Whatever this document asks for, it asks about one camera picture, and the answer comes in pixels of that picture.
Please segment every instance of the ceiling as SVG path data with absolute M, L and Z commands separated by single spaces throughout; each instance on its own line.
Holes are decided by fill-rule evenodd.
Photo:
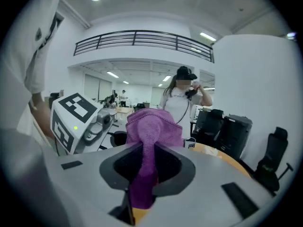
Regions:
M 66 0 L 85 20 L 121 16 L 125 13 L 158 13 L 186 22 L 193 39 L 200 32 L 218 39 L 230 34 L 281 36 L 290 29 L 268 0 Z
M 167 75 L 176 75 L 180 66 L 183 65 L 157 60 L 114 59 L 87 63 L 79 65 L 76 68 L 112 82 L 122 83 L 123 81 L 127 81 L 130 84 L 153 87 L 163 84 L 162 87 L 167 87 L 171 79 L 166 82 L 163 79 Z M 116 79 L 108 75 L 108 71 L 116 74 L 119 78 Z M 205 88 L 214 87 L 214 75 L 200 71 L 200 83 Z

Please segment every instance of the purple towel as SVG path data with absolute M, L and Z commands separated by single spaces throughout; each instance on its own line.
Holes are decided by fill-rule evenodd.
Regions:
M 183 147 L 182 127 L 175 124 L 169 112 L 160 109 L 141 109 L 127 117 L 126 143 L 143 143 L 142 166 L 130 185 L 133 208 L 152 206 L 152 188 L 158 182 L 154 144 Z

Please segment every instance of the balcony railing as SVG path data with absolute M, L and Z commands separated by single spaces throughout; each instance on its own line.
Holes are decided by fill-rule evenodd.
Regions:
M 152 30 L 125 30 L 97 35 L 76 43 L 74 56 L 97 49 L 129 45 L 172 49 L 214 62 L 211 47 L 181 35 Z

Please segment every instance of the person in background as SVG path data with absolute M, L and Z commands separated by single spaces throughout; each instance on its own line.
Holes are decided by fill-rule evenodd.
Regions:
M 125 90 L 123 90 L 122 95 L 120 95 L 121 107 L 126 107 L 126 100 L 127 99 L 128 99 L 128 97 L 126 97 L 126 95 L 125 95 Z
M 159 109 L 168 111 L 175 123 L 182 126 L 182 137 L 190 137 L 190 111 L 193 105 L 211 106 L 213 104 L 211 97 L 203 89 L 195 74 L 185 66 L 178 69 L 177 74 L 173 76 L 168 88 L 164 90 Z
M 111 96 L 106 97 L 105 100 L 104 100 L 104 107 L 105 108 L 112 108 L 116 97 L 118 97 L 117 93 L 114 93 Z
M 5 98 L 0 128 L 17 129 L 37 141 L 34 120 L 45 136 L 54 139 L 51 112 L 41 92 L 48 48 L 57 30 L 58 4 L 59 0 L 31 0 L 8 31 L 0 52 L 0 97 Z

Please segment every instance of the white ceiling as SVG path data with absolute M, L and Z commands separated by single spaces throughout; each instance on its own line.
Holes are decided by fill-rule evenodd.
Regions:
M 171 79 L 166 82 L 163 79 L 167 75 L 176 75 L 180 66 L 183 65 L 156 60 L 114 59 L 79 65 L 76 68 L 88 72 L 90 75 L 116 83 L 127 81 L 130 84 L 153 87 L 163 84 L 162 87 L 167 87 Z M 108 71 L 116 74 L 119 78 L 116 79 L 108 75 Z M 214 75 L 200 71 L 200 83 L 204 87 L 214 87 Z
M 66 0 L 88 22 L 125 13 L 158 13 L 188 23 L 192 38 L 201 30 L 221 38 L 237 33 L 280 36 L 289 32 L 267 0 Z

